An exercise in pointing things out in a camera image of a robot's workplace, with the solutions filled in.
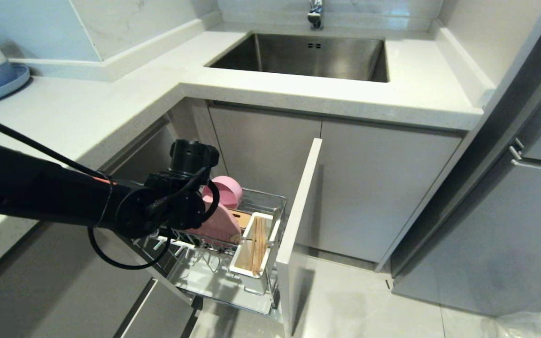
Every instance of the floor tile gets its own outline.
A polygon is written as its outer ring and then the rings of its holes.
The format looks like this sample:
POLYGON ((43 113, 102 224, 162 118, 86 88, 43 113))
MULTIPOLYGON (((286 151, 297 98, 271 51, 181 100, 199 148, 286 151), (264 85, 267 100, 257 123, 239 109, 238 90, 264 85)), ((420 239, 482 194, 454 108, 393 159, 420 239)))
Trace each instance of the floor tile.
MULTIPOLYGON (((444 338, 440 307, 393 295, 388 274, 310 257, 297 338, 444 338)), ((204 302, 191 338, 280 338, 268 317, 204 302)))
POLYGON ((393 295, 378 274, 309 259, 313 284, 296 336, 444 338, 440 307, 393 295))
POLYGON ((442 307, 445 338, 480 338, 483 330, 494 325, 491 317, 442 307))
POLYGON ((282 338, 283 325, 268 317, 204 300, 190 338, 282 338))

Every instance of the countertop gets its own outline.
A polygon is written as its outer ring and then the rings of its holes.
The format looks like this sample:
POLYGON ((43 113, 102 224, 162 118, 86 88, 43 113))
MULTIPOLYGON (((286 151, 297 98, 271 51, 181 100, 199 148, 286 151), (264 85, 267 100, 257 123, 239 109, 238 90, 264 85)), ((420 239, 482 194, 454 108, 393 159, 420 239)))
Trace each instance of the countertop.
MULTIPOLYGON (((185 97, 296 109, 358 120, 469 131, 472 107, 444 56, 423 32, 224 23, 114 83, 33 77, 0 100, 0 122, 98 168, 185 97), (251 30, 385 39, 389 83, 205 67, 251 30)), ((0 134, 0 145, 43 154, 0 134)), ((0 215, 0 258, 36 224, 0 215)))

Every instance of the chopsticks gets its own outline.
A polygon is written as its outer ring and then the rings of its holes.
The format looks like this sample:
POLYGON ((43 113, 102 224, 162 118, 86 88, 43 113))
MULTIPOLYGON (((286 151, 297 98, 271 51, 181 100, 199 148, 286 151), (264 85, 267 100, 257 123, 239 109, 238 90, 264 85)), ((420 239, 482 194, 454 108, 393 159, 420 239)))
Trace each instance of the chopsticks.
POLYGON ((254 218, 251 252, 251 271, 254 276, 260 276, 262 273, 262 259, 266 252, 266 232, 264 231, 264 219, 254 218))

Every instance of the stainless steel sink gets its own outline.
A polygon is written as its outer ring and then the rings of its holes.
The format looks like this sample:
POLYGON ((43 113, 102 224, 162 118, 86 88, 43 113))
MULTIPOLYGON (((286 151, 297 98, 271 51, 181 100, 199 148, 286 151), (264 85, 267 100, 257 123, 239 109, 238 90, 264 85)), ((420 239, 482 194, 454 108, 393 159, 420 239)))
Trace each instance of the stainless steel sink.
POLYGON ((209 67, 388 82, 384 42, 251 34, 209 67))

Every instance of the cabinet door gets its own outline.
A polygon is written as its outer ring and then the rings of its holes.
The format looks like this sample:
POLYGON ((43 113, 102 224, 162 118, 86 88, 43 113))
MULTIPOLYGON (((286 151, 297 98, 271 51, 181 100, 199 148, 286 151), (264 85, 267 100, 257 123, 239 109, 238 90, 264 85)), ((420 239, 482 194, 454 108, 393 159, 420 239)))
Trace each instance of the cabinet door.
POLYGON ((322 250, 381 261, 460 143, 451 133, 323 121, 322 250))
POLYGON ((320 119, 228 106, 212 106, 210 115, 228 174, 245 188, 287 197, 289 213, 320 119))
POLYGON ((189 304, 177 302, 160 280, 152 278, 116 337, 180 338, 192 312, 189 304))
POLYGON ((285 337, 293 335, 296 319, 303 308, 301 294, 307 292, 311 278, 305 269, 308 255, 305 238, 314 226, 315 206, 318 201, 318 155, 323 141, 314 139, 309 149, 304 171, 298 184, 297 192, 289 216, 283 239, 277 251, 277 277, 281 293, 281 313, 285 337))
MULTIPOLYGON (((98 240, 129 263, 125 252, 98 240)), ((150 278, 97 257, 86 228, 45 224, 0 265, 0 337, 114 336, 150 278)))

